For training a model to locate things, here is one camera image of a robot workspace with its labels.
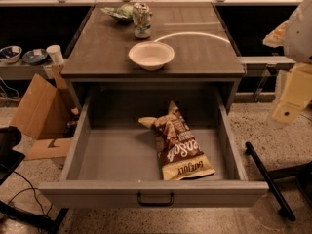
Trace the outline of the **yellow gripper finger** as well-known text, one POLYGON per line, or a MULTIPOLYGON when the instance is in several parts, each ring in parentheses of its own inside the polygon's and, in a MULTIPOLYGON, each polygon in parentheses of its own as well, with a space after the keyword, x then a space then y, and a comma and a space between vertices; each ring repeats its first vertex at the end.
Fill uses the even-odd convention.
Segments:
POLYGON ((282 91, 268 116, 275 128, 291 124, 312 101, 312 64, 296 63, 286 74, 282 91))

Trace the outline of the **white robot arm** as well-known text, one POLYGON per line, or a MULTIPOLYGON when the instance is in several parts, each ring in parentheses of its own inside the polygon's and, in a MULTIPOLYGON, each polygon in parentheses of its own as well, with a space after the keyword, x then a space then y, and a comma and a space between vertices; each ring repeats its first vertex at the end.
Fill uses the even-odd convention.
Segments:
POLYGON ((303 0, 262 43, 282 46, 284 55, 294 61, 269 117, 274 125, 284 127, 312 101, 312 0, 303 0))

